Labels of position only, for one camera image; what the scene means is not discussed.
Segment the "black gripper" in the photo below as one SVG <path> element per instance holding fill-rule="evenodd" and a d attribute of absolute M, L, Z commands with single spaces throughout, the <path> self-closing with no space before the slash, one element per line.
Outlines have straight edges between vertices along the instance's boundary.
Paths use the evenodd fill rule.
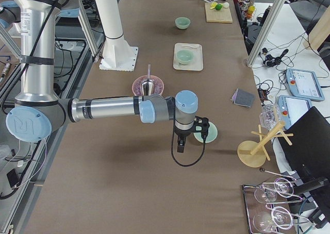
<path fill-rule="evenodd" d="M 177 127 L 174 127 L 174 132 L 177 135 L 177 152 L 183 153 L 185 149 L 186 137 L 191 134 L 191 131 L 189 129 L 182 130 Z"/>

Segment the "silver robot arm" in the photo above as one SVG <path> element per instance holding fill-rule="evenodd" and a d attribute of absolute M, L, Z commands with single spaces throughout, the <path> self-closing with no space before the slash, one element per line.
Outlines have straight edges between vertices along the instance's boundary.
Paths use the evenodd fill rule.
<path fill-rule="evenodd" d="M 17 139 L 37 142 L 67 123 L 110 116 L 138 115 L 143 123 L 173 121 L 177 150 L 196 132 L 198 98 L 183 90 L 175 97 L 60 99 L 54 92 L 55 19 L 79 15 L 79 0 L 14 0 L 21 10 L 21 91 L 6 117 Z"/>

